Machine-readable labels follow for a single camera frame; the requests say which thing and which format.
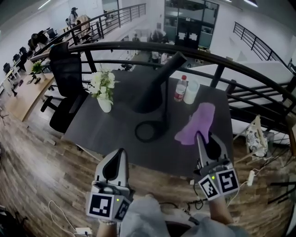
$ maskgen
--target ceiling light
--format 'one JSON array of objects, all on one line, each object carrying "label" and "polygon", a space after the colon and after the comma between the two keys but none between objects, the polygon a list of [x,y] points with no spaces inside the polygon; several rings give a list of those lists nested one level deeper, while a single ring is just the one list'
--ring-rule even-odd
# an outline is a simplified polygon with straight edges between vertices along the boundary
[{"label": "ceiling light", "polygon": [[258,7],[256,0],[244,0],[244,1],[252,6]]},{"label": "ceiling light", "polygon": [[47,3],[49,3],[51,0],[48,0],[47,2],[45,2],[44,4],[41,5],[41,7],[43,7],[44,5],[46,5]]}]

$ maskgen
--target bracelet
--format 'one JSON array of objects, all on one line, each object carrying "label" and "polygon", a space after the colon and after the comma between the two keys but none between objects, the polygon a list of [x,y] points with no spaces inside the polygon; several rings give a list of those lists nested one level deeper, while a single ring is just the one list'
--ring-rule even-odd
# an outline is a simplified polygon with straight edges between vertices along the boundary
[{"label": "bracelet", "polygon": [[115,222],[115,221],[108,221],[108,220],[102,220],[102,219],[99,219],[99,222],[103,223],[105,225],[116,225],[117,224],[117,222]]}]

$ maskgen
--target purple cloth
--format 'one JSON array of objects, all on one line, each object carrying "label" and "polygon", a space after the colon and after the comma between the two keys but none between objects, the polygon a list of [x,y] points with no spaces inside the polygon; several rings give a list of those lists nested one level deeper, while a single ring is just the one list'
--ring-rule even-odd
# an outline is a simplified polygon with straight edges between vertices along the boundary
[{"label": "purple cloth", "polygon": [[196,133],[199,131],[206,143],[209,143],[209,130],[213,123],[215,106],[211,103],[201,103],[192,115],[189,123],[176,134],[175,140],[182,145],[194,145]]}]

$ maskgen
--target black metal railing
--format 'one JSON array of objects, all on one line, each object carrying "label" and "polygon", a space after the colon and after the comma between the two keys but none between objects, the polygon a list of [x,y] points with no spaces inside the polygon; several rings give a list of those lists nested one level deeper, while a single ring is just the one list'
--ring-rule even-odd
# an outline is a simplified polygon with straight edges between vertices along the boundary
[{"label": "black metal railing", "polygon": [[87,44],[104,39],[104,37],[116,28],[120,28],[124,24],[131,22],[135,18],[139,18],[146,14],[146,3],[124,7],[118,10],[107,12],[105,14],[94,17],[75,27],[69,27],[59,37],[52,40],[44,48],[39,50],[36,55],[40,55],[49,49],[52,45],[61,41],[68,41],[69,46]]},{"label": "black metal railing", "polygon": [[279,61],[288,68],[285,62],[276,54],[275,51],[273,51],[266,43],[264,43],[258,36],[250,32],[247,28],[236,22],[233,32],[237,34],[262,61]]},{"label": "black metal railing", "polygon": [[[91,74],[93,72],[97,71],[97,68],[99,67],[99,63],[119,63],[119,64],[132,64],[132,65],[142,65],[142,66],[150,66],[150,67],[162,67],[161,64],[158,63],[151,63],[151,62],[142,62],[142,61],[128,61],[128,60],[94,60],[92,58],[91,51],[96,50],[145,50],[145,51],[158,51],[158,52],[166,52],[169,54],[174,54],[176,52],[182,52],[185,56],[194,58],[194,59],[200,59],[205,60],[213,64],[217,64],[217,69],[214,75],[207,74],[204,72],[195,71],[192,69],[185,69],[185,68],[179,68],[178,71],[198,75],[202,77],[206,77],[209,80],[211,80],[210,86],[216,87],[219,82],[224,82],[228,84],[228,88],[226,90],[226,93],[228,94],[228,98],[231,99],[230,103],[232,101],[240,101],[248,104],[249,106],[255,106],[258,109],[260,109],[260,114],[264,112],[271,113],[271,116],[269,116],[268,121],[269,124],[267,128],[269,130],[271,129],[277,129],[278,124],[284,124],[285,123],[285,117],[292,111],[294,106],[296,105],[296,98],[287,91],[284,87],[285,84],[277,84],[273,80],[267,78],[266,76],[260,74],[257,71],[254,71],[244,65],[241,65],[239,63],[230,61],[226,58],[208,53],[203,52],[200,50],[193,50],[186,47],[180,47],[180,46],[174,46],[169,44],[158,44],[158,43],[144,43],[144,42],[104,42],[104,43],[92,43],[92,44],[82,44],[77,46],[69,47],[69,51],[73,53],[85,53],[87,61],[82,61],[82,63],[87,63],[90,66],[90,71],[84,71],[83,74]],[[31,60],[33,62],[42,60],[44,58],[47,58],[49,56],[49,53],[44,53],[42,55],[38,55],[33,57]],[[263,84],[261,87],[256,88],[249,88],[247,86],[241,85],[237,83],[234,80],[228,80],[221,77],[223,74],[223,71],[225,68],[234,70],[236,72],[242,73],[246,76],[249,76]],[[271,98],[271,95],[266,93],[266,90],[269,92],[274,92],[276,94],[282,95],[284,98],[288,98],[292,103],[291,106],[286,106],[280,101],[276,101],[275,99]],[[272,108],[265,107],[264,105],[257,104],[254,101],[251,101],[256,98],[264,98],[270,101],[270,103],[273,103],[274,106]],[[254,115],[253,112],[248,112],[247,110],[244,110],[245,113],[249,113],[251,116]]]}]

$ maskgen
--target black desk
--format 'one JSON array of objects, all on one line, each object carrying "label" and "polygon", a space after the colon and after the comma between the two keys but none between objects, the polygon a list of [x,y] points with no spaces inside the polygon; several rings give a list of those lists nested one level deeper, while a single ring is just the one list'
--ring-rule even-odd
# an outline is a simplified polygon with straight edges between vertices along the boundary
[{"label": "black desk", "polygon": [[[144,81],[146,77],[124,71],[114,71],[114,74],[118,81]],[[107,155],[117,148],[124,148],[132,164],[171,175],[192,177],[199,157],[198,146],[183,146],[175,141],[174,137],[188,123],[189,116],[197,110],[199,103],[210,102],[216,106],[210,131],[225,143],[232,159],[233,136],[226,93],[201,85],[195,103],[187,105],[183,101],[176,102],[173,99],[177,81],[169,80],[170,129],[160,139],[151,143],[142,143],[136,139],[135,126],[145,120],[157,120],[162,110],[160,108],[149,114],[131,111],[124,100],[135,88],[131,85],[126,87],[125,83],[115,85],[114,106],[110,113],[102,112],[98,101],[89,95],[69,126],[65,139],[102,155]]]}]

